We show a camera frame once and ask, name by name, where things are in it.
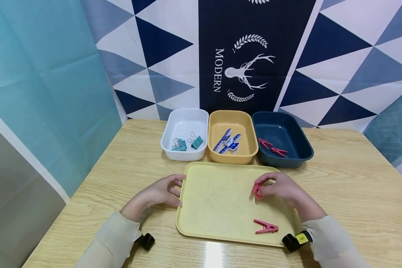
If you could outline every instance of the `laurel wreath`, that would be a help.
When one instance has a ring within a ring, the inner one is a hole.
[[[247,44],[250,42],[258,42],[264,48],[267,48],[267,45],[268,45],[268,42],[259,34],[246,34],[246,36],[243,36],[240,38],[240,40],[237,40],[237,42],[234,44],[234,48],[232,50],[235,53],[237,51],[237,49],[240,49],[244,44]]]
[[[256,4],[264,4],[269,2],[269,0],[249,0],[249,2],[256,3]]]
[[[238,96],[235,96],[234,93],[230,92],[230,90],[228,90],[227,93],[228,93],[228,97],[235,102],[246,102],[255,96],[255,94],[253,93],[252,95],[249,95],[247,97],[238,97]]]

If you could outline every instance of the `deer head graphic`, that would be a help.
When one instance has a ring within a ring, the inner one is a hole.
[[[249,80],[247,80],[247,78],[250,78],[251,76],[246,76],[247,70],[254,70],[253,68],[250,68],[250,66],[257,60],[268,60],[269,62],[274,63],[270,58],[275,58],[275,56],[262,56],[262,55],[263,54],[259,54],[253,60],[243,63],[243,65],[241,65],[240,68],[229,67],[225,70],[224,74],[228,78],[238,77],[238,81],[246,84],[251,90],[254,90],[255,88],[259,88],[259,89],[265,88],[263,86],[268,83],[265,83],[265,84],[262,84],[259,86],[252,86],[249,83]]]

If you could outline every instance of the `yellow label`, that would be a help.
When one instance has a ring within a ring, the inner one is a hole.
[[[304,244],[304,243],[306,243],[306,242],[309,242],[307,236],[306,236],[305,234],[303,234],[303,233],[298,234],[298,235],[296,236],[296,239],[298,240],[298,242],[299,242],[301,245]]]

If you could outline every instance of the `hand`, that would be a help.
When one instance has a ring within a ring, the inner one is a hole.
[[[170,206],[179,207],[182,205],[180,192],[173,188],[173,185],[182,186],[182,180],[186,175],[173,174],[165,178],[155,181],[153,184],[139,192],[140,195],[147,202],[147,208],[165,203]]]
[[[174,174],[155,181],[131,198],[121,209],[121,214],[128,220],[138,222],[143,211],[153,205],[165,203],[175,207],[181,206],[182,201],[178,198],[180,192],[174,189],[173,185],[181,187],[184,178],[186,175]]]
[[[317,220],[327,215],[322,207],[288,175],[279,172],[266,173],[255,180],[255,184],[262,184],[268,180],[274,180],[275,183],[262,187],[258,194],[281,197],[287,205],[296,208],[302,222]]]
[[[294,180],[284,173],[263,174],[255,180],[255,184],[262,184],[268,180],[274,180],[275,183],[262,187],[258,191],[259,195],[277,195],[292,208],[296,208],[301,199],[309,196]]]

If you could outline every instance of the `wooden table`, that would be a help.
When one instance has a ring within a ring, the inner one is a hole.
[[[159,145],[165,124],[124,124],[24,267],[73,267],[113,211],[157,179],[184,172],[188,163],[169,160]],[[339,220],[373,267],[402,268],[401,175],[361,133],[304,132],[314,158],[282,171]],[[211,161],[208,153],[201,161]],[[177,231],[175,220],[175,209],[156,206],[142,226],[156,244],[149,253],[134,248],[124,267],[319,267],[309,246],[286,255],[281,248],[193,239]]]

